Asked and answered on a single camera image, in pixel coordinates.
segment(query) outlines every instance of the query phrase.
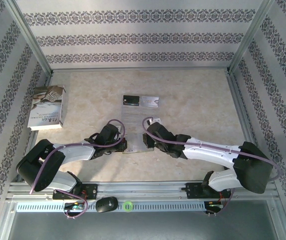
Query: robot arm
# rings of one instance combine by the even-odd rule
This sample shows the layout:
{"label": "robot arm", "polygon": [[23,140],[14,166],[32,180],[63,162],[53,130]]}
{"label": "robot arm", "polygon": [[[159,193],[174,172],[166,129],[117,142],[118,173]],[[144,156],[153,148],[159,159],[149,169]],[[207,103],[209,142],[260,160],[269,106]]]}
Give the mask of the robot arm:
{"label": "robot arm", "polygon": [[[127,141],[124,138],[120,143],[111,147],[85,145],[88,143],[100,146],[112,145],[118,141],[118,136],[117,127],[108,123],[100,133],[95,133],[80,143],[74,143],[72,146],[55,151],[48,159],[35,186],[35,191],[39,192],[45,188],[52,188],[80,195],[81,181],[71,172],[59,171],[59,167],[74,161],[93,160],[106,153],[123,152],[127,148]],[[60,146],[63,145],[50,143],[47,139],[39,141],[18,163],[16,171],[32,186],[43,164],[39,159],[45,159],[54,149]]]}
{"label": "robot arm", "polygon": [[186,143],[184,145],[168,144],[145,133],[144,143],[148,148],[157,147],[174,158],[205,160],[222,165],[227,169],[220,172],[208,172],[203,181],[204,188],[220,192],[228,188],[244,187],[257,194],[264,193],[272,165],[242,155],[242,153],[247,153],[267,158],[254,144],[245,141],[242,146],[228,146],[203,142],[189,135],[173,135],[158,122],[151,124],[147,131],[162,140]]}

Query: marble surface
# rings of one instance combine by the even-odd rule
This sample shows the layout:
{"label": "marble surface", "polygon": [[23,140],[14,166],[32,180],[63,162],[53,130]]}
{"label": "marble surface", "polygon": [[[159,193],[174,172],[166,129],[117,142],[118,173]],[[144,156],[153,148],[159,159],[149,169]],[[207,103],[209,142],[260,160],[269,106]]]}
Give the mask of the marble surface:
{"label": "marble surface", "polygon": [[[57,72],[52,85],[65,85],[67,111],[61,129],[41,130],[37,142],[76,143],[121,118],[122,95],[160,97],[159,115],[174,134],[206,142],[240,145],[244,141],[224,70],[150,70]],[[112,153],[65,164],[82,181],[202,180],[222,166],[196,159],[174,159],[158,149]]]}

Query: purple tube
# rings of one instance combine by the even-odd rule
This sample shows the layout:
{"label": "purple tube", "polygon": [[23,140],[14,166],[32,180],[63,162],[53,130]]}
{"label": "purple tube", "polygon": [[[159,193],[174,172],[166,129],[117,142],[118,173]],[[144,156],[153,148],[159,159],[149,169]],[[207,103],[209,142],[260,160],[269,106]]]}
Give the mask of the purple tube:
{"label": "purple tube", "polygon": [[206,147],[206,148],[209,148],[209,149],[215,149],[215,150],[220,150],[220,151],[224,151],[224,152],[230,152],[230,153],[239,154],[239,155],[243,155],[243,156],[246,156],[246,157],[258,159],[258,160],[261,160],[263,162],[271,164],[272,166],[274,166],[277,169],[277,175],[275,177],[272,177],[270,179],[270,181],[274,181],[275,179],[279,178],[279,176],[281,175],[281,168],[276,163],[274,163],[273,161],[271,161],[269,159],[265,159],[265,158],[263,158],[261,156],[256,156],[256,155],[249,154],[249,153],[246,153],[246,152],[240,152],[240,151],[235,151],[235,150],[231,150],[231,149],[228,150],[228,149],[225,149],[223,147],[219,147],[219,146],[216,147],[216,146],[212,146],[212,145],[209,145],[209,144],[202,144],[202,143],[196,143],[196,142],[192,143],[192,142],[182,142],[182,141],[181,142],[180,141],[168,141],[168,140],[161,139],[161,138],[151,134],[145,128],[144,123],[148,119],[152,119],[153,120],[153,117],[149,116],[149,117],[144,118],[144,120],[142,121],[142,126],[143,126],[144,131],[153,139],[159,140],[159,141],[161,141],[163,143],[167,143],[167,144],[169,143],[169,144],[177,144],[177,145],[189,145],[189,146],[196,146],[196,147]]}
{"label": "purple tube", "polygon": [[232,189],[231,189],[231,195],[229,196],[229,198],[228,198],[228,200],[227,200],[225,206],[224,206],[224,207],[221,209],[221,211],[219,211],[217,214],[221,214],[221,212],[223,212],[223,211],[226,210],[226,207],[227,207],[228,204],[231,202],[231,199],[232,199],[232,197],[233,197],[234,192],[235,192],[235,189],[232,188]]}
{"label": "purple tube", "polygon": [[[39,171],[38,171],[38,173],[37,173],[37,175],[36,175],[36,178],[35,178],[35,180],[34,180],[34,182],[33,182],[33,184],[32,184],[32,189],[31,189],[31,191],[29,192],[29,194],[32,194],[32,193],[34,192],[35,186],[37,185],[37,183],[38,183],[38,181],[39,181],[39,178],[40,178],[40,176],[41,176],[41,174],[42,174],[42,172],[43,172],[43,170],[44,170],[44,168],[45,168],[45,166],[46,166],[46,164],[47,164],[49,158],[54,154],[54,152],[58,151],[59,149],[68,148],[68,147],[72,147],[72,146],[89,146],[89,147],[99,147],[99,148],[110,148],[110,147],[112,147],[112,146],[115,146],[115,145],[119,144],[119,143],[123,140],[123,138],[124,138],[124,136],[125,136],[125,126],[124,126],[124,124],[123,124],[121,121],[119,121],[119,120],[117,120],[117,119],[109,120],[109,121],[108,121],[108,124],[109,124],[110,122],[113,122],[113,121],[116,121],[116,122],[120,123],[120,125],[121,125],[122,128],[123,128],[122,136],[121,136],[121,138],[120,138],[117,142],[115,142],[115,143],[113,143],[113,144],[109,144],[109,145],[98,145],[98,144],[91,144],[91,143],[70,143],[70,144],[66,144],[66,145],[59,146],[58,148],[52,150],[52,151],[48,154],[48,156],[46,157],[46,159],[44,160],[44,162],[43,162],[41,168],[39,169]],[[84,202],[85,202],[86,207],[84,208],[83,211],[81,211],[81,212],[80,212],[78,215],[76,215],[76,216],[69,216],[69,215],[68,215],[68,212],[67,212],[67,213],[66,213],[66,216],[67,216],[68,218],[73,218],[73,219],[75,219],[75,218],[78,218],[80,215],[84,214],[84,212],[86,212],[87,207],[88,207],[88,203],[87,203],[87,200],[86,200],[86,199],[84,199],[84,198],[82,198],[82,197],[80,197],[80,196],[74,195],[74,194],[72,194],[72,193],[70,193],[70,192],[63,191],[63,190],[57,189],[57,191],[62,192],[62,193],[65,193],[65,194],[67,194],[67,195],[69,195],[69,196],[72,196],[72,197],[75,197],[75,198],[84,200]]]}

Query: patterned wallpaper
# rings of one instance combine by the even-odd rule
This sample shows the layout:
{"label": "patterned wallpaper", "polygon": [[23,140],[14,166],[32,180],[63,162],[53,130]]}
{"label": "patterned wallpaper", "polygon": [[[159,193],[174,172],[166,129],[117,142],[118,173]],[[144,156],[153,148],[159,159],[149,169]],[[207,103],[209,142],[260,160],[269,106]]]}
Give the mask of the patterned wallpaper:
{"label": "patterned wallpaper", "polygon": [[45,79],[31,48],[0,0],[0,213],[30,136],[27,120],[34,87],[43,85]]}
{"label": "patterned wallpaper", "polygon": [[227,67],[261,1],[17,3],[51,67],[65,69]]}
{"label": "patterned wallpaper", "polygon": [[286,213],[286,1],[272,5],[234,76],[256,144],[282,169]]}

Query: glass panel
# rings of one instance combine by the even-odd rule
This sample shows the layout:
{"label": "glass panel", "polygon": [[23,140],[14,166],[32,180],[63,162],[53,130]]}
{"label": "glass panel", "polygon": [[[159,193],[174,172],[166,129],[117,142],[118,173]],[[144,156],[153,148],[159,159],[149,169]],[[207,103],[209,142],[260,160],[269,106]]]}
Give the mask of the glass panel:
{"label": "glass panel", "polygon": [[214,217],[202,212],[17,212],[9,239],[262,240],[277,239],[266,201],[232,201]]}

